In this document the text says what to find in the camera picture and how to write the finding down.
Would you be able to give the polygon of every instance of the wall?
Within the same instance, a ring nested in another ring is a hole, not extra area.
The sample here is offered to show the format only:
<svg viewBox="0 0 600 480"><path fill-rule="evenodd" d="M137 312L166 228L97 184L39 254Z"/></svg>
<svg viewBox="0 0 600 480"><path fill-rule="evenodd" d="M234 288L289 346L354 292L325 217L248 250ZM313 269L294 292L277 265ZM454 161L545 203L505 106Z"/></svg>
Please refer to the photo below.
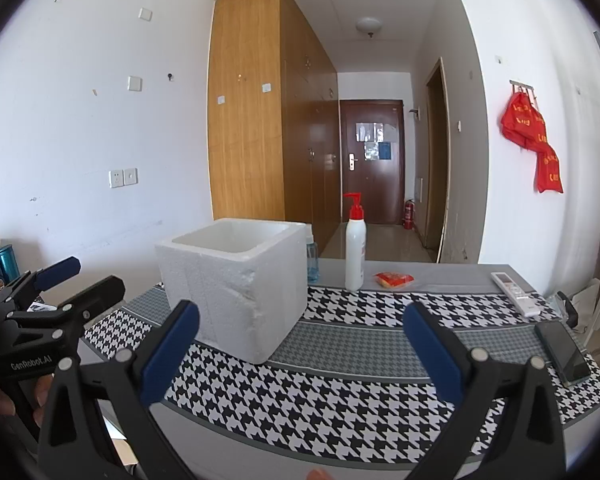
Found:
<svg viewBox="0 0 600 480"><path fill-rule="evenodd" d="M138 19L142 6L150 22ZM154 242L211 220L212 6L27 0L3 31L0 237L21 270L72 254L82 262L48 301L110 273L131 298L160 279ZM142 92L126 90L129 75L142 77ZM108 171L129 167L139 183L109 189Z"/></svg>
<svg viewBox="0 0 600 480"><path fill-rule="evenodd" d="M477 263L488 186L487 113L474 37L461 0L438 0L412 73L416 178L422 178L422 200L414 221L424 234L429 192L429 133L426 84L442 58L450 124L449 202L441 261ZM457 124L461 121L461 132Z"/></svg>
<svg viewBox="0 0 600 480"><path fill-rule="evenodd" d="M415 181L415 131L411 74L407 72L341 72L338 97L343 99L395 99L404 105L404 197L413 198Z"/></svg>
<svg viewBox="0 0 600 480"><path fill-rule="evenodd" d="M577 0L462 0L486 89L489 186L480 262L573 292L600 250L600 50ZM565 193L534 191L536 157L504 139L509 80L531 84Z"/></svg>

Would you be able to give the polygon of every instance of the white bottle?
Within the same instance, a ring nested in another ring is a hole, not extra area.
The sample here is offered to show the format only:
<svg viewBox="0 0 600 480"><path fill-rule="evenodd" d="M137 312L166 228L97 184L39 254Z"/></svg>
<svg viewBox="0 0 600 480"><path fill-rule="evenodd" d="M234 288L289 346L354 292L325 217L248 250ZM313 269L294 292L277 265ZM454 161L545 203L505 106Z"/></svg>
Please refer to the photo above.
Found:
<svg viewBox="0 0 600 480"><path fill-rule="evenodd" d="M353 198L347 223L344 286L351 292L358 290L365 279L366 224L365 212L360 205L360 193L345 193Z"/></svg>

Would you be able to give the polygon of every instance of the door frame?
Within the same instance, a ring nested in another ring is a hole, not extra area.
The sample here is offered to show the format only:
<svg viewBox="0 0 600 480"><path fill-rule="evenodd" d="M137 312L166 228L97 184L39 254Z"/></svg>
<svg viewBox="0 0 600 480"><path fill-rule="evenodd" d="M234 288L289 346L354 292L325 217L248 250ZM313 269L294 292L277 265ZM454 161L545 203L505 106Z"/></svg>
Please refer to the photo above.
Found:
<svg viewBox="0 0 600 480"><path fill-rule="evenodd" d="M341 195L344 192L344 168L349 168L349 147L347 146L347 121L346 115L342 109L342 104L348 105L392 105L398 106L400 113L398 113L398 142L402 145L400 151L400 192L402 195L399 197L400 209L404 208L404 150L406 145L404 143L404 101L402 99L340 99L338 102L338 109L340 110L340 191ZM344 208L342 206L342 197L340 197L340 218L342 222L346 222L344 216Z"/></svg>
<svg viewBox="0 0 600 480"><path fill-rule="evenodd" d="M445 197L445 215L442 221L442 232L440 233L440 244L438 246L438 256L436 257L435 263L440 263L440 258L442 257L442 245L445 241L446 234L446 223L448 221L449 214L449 196L451 190L451 119L449 117L449 100L448 100L448 92L446 91L446 76L445 76L445 65L442 61L442 58L439 57L436 61L435 65L429 72L429 76L426 78L425 83L425 95L427 99L427 144L428 144L428 168L427 168L427 178L429 179L427 182L427 215L425 220L425 228L424 235L422 236L422 241L424 244L424 240L427 239L427 232L429 231L429 214L431 210L431 121L429 120L429 83L433 79L433 76L436 74L437 70L440 70L440 77L442 79L442 93L445 99L445 111L446 111L446 197Z"/></svg>

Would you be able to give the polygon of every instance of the black phone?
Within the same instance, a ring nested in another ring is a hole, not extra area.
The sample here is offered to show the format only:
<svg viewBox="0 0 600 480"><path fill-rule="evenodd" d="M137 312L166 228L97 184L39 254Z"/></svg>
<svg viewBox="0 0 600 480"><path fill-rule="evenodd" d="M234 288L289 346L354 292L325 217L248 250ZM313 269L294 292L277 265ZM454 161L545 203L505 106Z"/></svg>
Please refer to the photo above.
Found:
<svg viewBox="0 0 600 480"><path fill-rule="evenodd" d="M542 321L536 324L536 334L554 362L560 382L565 387L579 383L591 375L584 356L560 321Z"/></svg>

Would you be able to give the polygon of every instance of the styrofoam box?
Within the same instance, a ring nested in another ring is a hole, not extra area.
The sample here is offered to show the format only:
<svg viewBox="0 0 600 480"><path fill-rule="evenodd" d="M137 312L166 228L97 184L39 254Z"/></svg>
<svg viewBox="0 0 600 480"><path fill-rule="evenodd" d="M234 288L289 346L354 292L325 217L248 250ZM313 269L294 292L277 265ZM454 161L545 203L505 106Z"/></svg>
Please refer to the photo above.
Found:
<svg viewBox="0 0 600 480"><path fill-rule="evenodd" d="M171 308L200 310L196 339L266 361L306 308L304 224L222 218L156 245Z"/></svg>

